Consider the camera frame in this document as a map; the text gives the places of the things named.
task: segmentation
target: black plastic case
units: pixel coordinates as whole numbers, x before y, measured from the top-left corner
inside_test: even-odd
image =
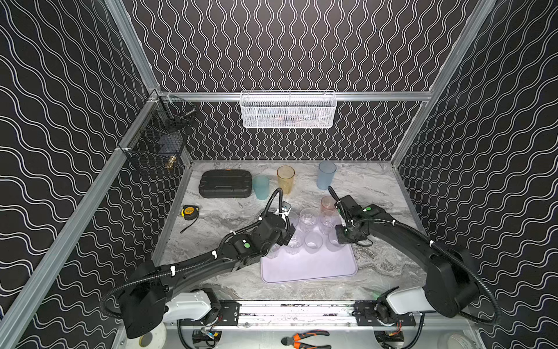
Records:
[[[247,198],[252,194],[252,174],[246,170],[206,171],[200,179],[200,195],[204,198]]]

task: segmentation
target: orange-handled pliers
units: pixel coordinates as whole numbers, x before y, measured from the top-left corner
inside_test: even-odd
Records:
[[[301,343],[299,340],[312,336],[329,336],[328,331],[323,331],[321,329],[315,329],[313,331],[308,331],[304,333],[297,333],[292,337],[284,337],[281,340],[283,345],[292,345],[295,349],[331,349],[331,345],[315,346],[306,343]]]

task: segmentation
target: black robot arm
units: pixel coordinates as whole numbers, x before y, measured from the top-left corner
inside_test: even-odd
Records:
[[[343,224],[336,226],[339,243],[367,241],[370,235],[378,237],[403,252],[427,273],[423,290],[431,309],[446,317],[459,314],[479,323],[497,324],[500,321],[502,310],[492,292],[474,271],[477,268],[467,249],[447,248],[430,240],[417,229],[397,221],[377,205],[362,207],[350,195],[339,199],[332,187],[329,187],[329,192],[343,218]],[[492,319],[480,319],[462,311],[478,298],[480,291],[488,296],[494,305]],[[388,293],[378,300],[389,300]],[[411,302],[405,300],[405,303],[418,304],[419,302],[414,302],[416,300],[418,299]],[[378,318],[384,322],[393,322],[397,314],[402,312],[394,313],[388,303],[379,304],[379,307],[384,309],[378,313]]]
[[[167,311],[165,303],[182,292],[192,291],[200,282],[225,272],[232,272],[259,262],[274,244],[286,245],[295,232],[288,221],[290,205],[282,202],[280,214],[268,212],[277,189],[258,221],[237,232],[227,234],[215,250],[197,257],[155,267],[152,261],[141,264],[130,277],[100,302],[101,311],[124,320],[128,338],[139,337],[155,328]],[[116,296],[120,313],[110,310],[106,302]]]

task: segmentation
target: black wall panel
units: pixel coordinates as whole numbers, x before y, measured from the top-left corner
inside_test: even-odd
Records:
[[[197,160],[390,160],[419,105],[340,102],[333,127],[287,129],[244,128],[238,103],[198,103],[186,147]]]
[[[557,47],[556,1],[498,1],[400,167],[426,230],[470,250],[503,308],[489,349],[558,346]]]
[[[142,108],[100,0],[0,0],[0,319]]]
[[[476,0],[124,0],[161,88],[425,91]]]
[[[101,315],[99,300],[151,259],[180,178],[124,166],[17,348],[111,347],[120,321]]]

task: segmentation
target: yellow tape measure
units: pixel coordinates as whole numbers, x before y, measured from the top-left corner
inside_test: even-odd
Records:
[[[180,214],[182,217],[187,220],[191,221],[192,219],[196,219],[200,213],[200,208],[194,205],[184,205],[182,207],[182,211]]]

